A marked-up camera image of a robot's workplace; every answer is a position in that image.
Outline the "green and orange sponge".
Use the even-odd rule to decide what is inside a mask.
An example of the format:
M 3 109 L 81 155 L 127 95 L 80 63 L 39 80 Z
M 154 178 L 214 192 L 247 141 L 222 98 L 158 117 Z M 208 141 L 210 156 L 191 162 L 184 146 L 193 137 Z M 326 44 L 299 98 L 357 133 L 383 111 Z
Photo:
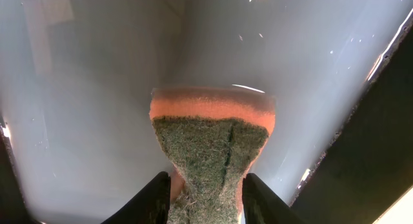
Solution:
M 183 180 L 168 222 L 240 223 L 242 180 L 273 133 L 275 99 L 239 88 L 156 88 L 149 116 Z

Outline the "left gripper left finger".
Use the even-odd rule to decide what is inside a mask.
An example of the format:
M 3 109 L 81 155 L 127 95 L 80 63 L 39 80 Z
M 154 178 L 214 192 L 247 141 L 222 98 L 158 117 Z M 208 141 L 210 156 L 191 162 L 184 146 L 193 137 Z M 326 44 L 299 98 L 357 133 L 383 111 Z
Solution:
M 166 224 L 170 209 L 170 186 L 168 173 L 158 173 L 102 224 Z

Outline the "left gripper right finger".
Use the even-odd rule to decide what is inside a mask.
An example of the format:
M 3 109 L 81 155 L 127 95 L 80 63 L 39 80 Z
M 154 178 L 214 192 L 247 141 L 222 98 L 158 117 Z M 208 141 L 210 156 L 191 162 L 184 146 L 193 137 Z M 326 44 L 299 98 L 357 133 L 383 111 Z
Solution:
M 256 174 L 243 179 L 246 224 L 305 224 Z

